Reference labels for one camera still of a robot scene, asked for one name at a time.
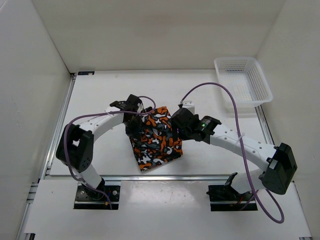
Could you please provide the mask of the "orange camouflage shorts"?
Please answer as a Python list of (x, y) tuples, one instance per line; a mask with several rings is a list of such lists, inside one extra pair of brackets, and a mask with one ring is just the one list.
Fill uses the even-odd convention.
[(183, 155), (182, 140), (173, 132), (166, 106), (150, 114), (133, 116), (125, 126), (134, 158), (141, 172), (167, 164)]

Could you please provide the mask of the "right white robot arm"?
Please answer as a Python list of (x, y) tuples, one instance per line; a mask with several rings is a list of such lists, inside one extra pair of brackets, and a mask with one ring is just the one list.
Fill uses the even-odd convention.
[(221, 147), (238, 156), (245, 154), (246, 160), (258, 166), (249, 173), (233, 173), (221, 188), (230, 200), (254, 190), (266, 189), (284, 195), (297, 170), (292, 148), (266, 144), (243, 136), (211, 116), (199, 118), (193, 107), (180, 107), (171, 117), (172, 128), (183, 141), (194, 140)]

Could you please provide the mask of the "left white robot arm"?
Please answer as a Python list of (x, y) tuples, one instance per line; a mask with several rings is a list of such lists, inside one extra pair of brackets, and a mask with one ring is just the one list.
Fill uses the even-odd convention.
[[(150, 100), (153, 106), (144, 108), (142, 98)], [(127, 100), (110, 103), (103, 112), (80, 115), (64, 127), (55, 157), (68, 167), (72, 178), (82, 184), (93, 200), (109, 202), (105, 180), (92, 165), (94, 143), (114, 127), (138, 123), (155, 109), (156, 103), (150, 97), (130, 94)]]

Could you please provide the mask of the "small blue label plate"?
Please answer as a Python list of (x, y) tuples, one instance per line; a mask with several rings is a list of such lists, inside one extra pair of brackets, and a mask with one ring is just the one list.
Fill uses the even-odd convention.
[(92, 76), (94, 74), (95, 74), (94, 71), (79, 71), (77, 73), (78, 76)]

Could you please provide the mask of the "white perforated plastic basket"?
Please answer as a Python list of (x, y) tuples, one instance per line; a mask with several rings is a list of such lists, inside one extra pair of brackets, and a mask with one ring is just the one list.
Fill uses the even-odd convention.
[(229, 90), (237, 109), (256, 108), (273, 100), (258, 61), (253, 57), (219, 57), (214, 60), (218, 83)]

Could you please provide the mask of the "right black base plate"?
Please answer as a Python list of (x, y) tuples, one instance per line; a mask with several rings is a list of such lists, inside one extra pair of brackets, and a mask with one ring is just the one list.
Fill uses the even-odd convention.
[(206, 194), (209, 196), (211, 212), (257, 211), (258, 207), (251, 190), (238, 193), (232, 183), (238, 173), (232, 173), (224, 184), (211, 184)]

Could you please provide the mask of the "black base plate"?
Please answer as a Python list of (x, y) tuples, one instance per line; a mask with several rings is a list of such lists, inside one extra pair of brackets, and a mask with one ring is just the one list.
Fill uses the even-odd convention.
[(73, 208), (76, 210), (118, 210), (121, 186), (106, 185), (104, 192), (108, 195), (111, 204), (107, 202), (107, 198), (103, 194), (92, 198), (92, 194), (88, 194), (89, 190), (86, 190), (83, 185), (78, 185)]
[(206, 194), (209, 196), (211, 212), (257, 211), (258, 207), (251, 190), (238, 193), (232, 183), (238, 173), (232, 173), (224, 184), (211, 184)]

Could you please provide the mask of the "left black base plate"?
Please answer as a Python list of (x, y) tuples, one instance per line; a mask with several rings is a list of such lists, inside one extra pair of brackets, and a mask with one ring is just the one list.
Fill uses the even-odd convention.
[(108, 195), (111, 204), (107, 202), (107, 198), (103, 194), (92, 198), (92, 194), (88, 194), (89, 190), (86, 190), (83, 185), (78, 185), (73, 208), (76, 210), (118, 210), (121, 186), (106, 185), (104, 192)]

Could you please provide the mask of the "left aluminium rail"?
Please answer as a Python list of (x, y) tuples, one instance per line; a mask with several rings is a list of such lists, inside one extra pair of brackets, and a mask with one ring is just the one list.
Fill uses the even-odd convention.
[(68, 109), (68, 105), (70, 102), (70, 98), (72, 95), (72, 91), (73, 91), (73, 88), (75, 85), (76, 78), (77, 78), (77, 73), (70, 74), (70, 82), (69, 82), (67, 91), (65, 93), (61, 109), (59, 111), (57, 122), (56, 122), (56, 125), (54, 128), (54, 131), (53, 131), (52, 139), (50, 141), (47, 153), (44, 158), (42, 170), (40, 171), (38, 181), (37, 181), (38, 183), (40, 182), (40, 180), (45, 179), (47, 171), (51, 169), (51, 165), (52, 165), (52, 162), (53, 162), (53, 159), (55, 156), (56, 147), (58, 146), (59, 141), (60, 141), (60, 139), (59, 139), (60, 132), (61, 132), (61, 129), (63, 128), (63, 123), (65, 120), (66, 112)]

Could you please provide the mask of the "front aluminium rail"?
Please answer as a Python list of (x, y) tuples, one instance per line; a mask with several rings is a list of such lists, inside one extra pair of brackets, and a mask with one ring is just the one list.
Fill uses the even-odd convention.
[(229, 175), (103, 175), (105, 181), (226, 181)]

